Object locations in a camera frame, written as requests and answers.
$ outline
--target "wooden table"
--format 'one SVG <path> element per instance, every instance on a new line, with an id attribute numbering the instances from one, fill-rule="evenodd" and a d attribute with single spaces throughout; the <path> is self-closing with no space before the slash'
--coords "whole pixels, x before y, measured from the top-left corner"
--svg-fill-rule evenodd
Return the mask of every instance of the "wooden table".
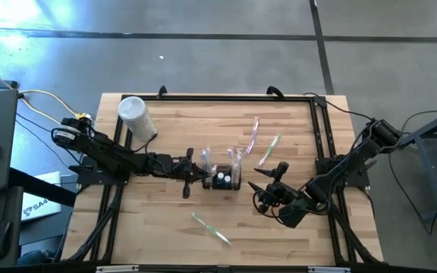
<path id="1" fill-rule="evenodd" d="M 114 135 L 120 93 L 104 93 L 96 129 Z M 328 96 L 330 102 L 348 109 L 345 96 Z M 308 214 L 295 228 L 284 227 L 259 215 L 252 205 L 252 181 L 265 187 L 272 179 L 253 170 L 274 136 L 282 135 L 275 151 L 263 165 L 275 168 L 286 161 L 290 168 L 283 182 L 299 188 L 315 176 L 317 157 L 310 107 L 302 102 L 147 102 L 159 136 L 149 151 L 185 155 L 210 146 L 216 163 L 229 163 L 227 148 L 247 147 L 254 117 L 260 117 L 256 145 L 243 162 L 243 184 L 239 191 L 204 190 L 191 187 L 189 199 L 181 198 L 183 182 L 154 177 L 133 177 L 124 188 L 112 262 L 133 264 L 188 265 L 333 265 L 332 242 L 327 217 Z M 349 115 L 329 107 L 337 153 L 348 152 L 354 130 Z M 124 142 L 122 130 L 121 142 Z M 142 143 L 133 140 L 132 147 Z M 78 197 L 71 218 L 62 258 L 73 254 L 96 224 L 102 186 L 91 186 Z M 358 189 L 345 190 L 351 227 L 369 251 L 382 260 L 379 239 L 369 200 Z M 208 233 L 191 216 L 218 229 L 231 242 L 227 246 Z M 101 241 L 105 249 L 107 229 Z M 344 236 L 339 234 L 347 256 Z"/>

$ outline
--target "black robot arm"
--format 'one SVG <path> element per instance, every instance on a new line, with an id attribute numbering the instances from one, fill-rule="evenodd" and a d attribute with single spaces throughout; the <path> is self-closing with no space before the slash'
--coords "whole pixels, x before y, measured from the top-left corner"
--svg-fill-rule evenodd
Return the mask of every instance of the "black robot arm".
<path id="1" fill-rule="evenodd" d="M 100 171 L 113 177 L 126 177 L 133 173 L 184 180 L 184 198 L 190 195 L 190 184 L 209 176 L 191 161 L 192 148 L 187 150 L 186 156 L 173 158 L 167 154 L 147 152 L 148 142 L 143 147 L 146 148 L 145 153 L 136 153 L 110 140 L 104 133 L 95 131 L 87 118 L 64 118 L 61 126 L 52 130 L 52 140 L 64 149 L 86 154 L 96 162 Z M 78 172 L 85 168 L 80 166 L 72 170 Z"/>
<path id="2" fill-rule="evenodd" d="M 365 161 L 374 158 L 380 153 L 393 152 L 399 143 L 401 134 L 394 129 L 387 121 L 371 120 L 361 133 L 362 142 L 357 146 L 352 146 L 350 152 L 343 156 L 342 160 L 333 167 L 328 173 L 318 175 L 308 181 L 299 190 L 282 183 L 281 177 L 288 169 L 286 162 L 279 163 L 278 167 L 272 171 L 257 170 L 274 181 L 262 189 L 249 182 L 254 189 L 254 206 L 259 213 L 275 218 L 281 224 L 295 228 L 307 213 L 326 215 L 332 212 L 333 216 L 340 224 L 344 232 L 351 238 L 353 245 L 364 262 L 379 262 L 372 257 L 362 245 L 350 225 L 343 219 L 338 208 L 332 202 L 332 194 L 340 182 L 345 181 L 349 174 L 358 171 Z M 278 214 L 267 215 L 269 209 L 282 206 Z"/>

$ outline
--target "concrete floor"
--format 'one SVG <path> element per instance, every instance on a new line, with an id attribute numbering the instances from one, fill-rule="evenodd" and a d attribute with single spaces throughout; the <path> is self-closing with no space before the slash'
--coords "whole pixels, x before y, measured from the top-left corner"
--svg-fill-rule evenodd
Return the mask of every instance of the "concrete floor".
<path id="1" fill-rule="evenodd" d="M 437 0 L 317 0 L 317 5 L 324 35 L 437 37 Z M 315 34 L 307 0 L 0 0 L 0 27 Z M 400 127 L 411 114 L 437 109 L 437 43 L 326 42 L 325 49 L 335 94 L 346 95 L 352 110 Z M 315 41 L 0 36 L 0 76 L 19 81 L 21 89 L 54 92 L 75 110 L 91 114 L 103 92 L 157 92 L 161 85 L 173 93 L 264 93 L 274 85 L 287 94 L 325 94 Z M 58 119 L 68 116 L 50 98 L 30 100 Z M 18 112 L 47 128 L 54 126 L 25 105 L 19 104 Z M 419 116 L 407 130 L 433 118 Z M 353 120 L 358 132 L 365 121 Z M 46 132 L 29 127 L 51 143 Z M 72 163 L 66 152 L 56 150 Z M 417 155 L 396 152 L 392 158 L 413 201 L 421 209 L 434 209 Z M 437 269 L 437 222 L 434 234 L 428 236 L 398 190 L 386 158 L 379 156 L 378 161 L 369 174 L 385 261 Z M 11 165 L 29 174 L 70 173 L 19 126 Z"/>

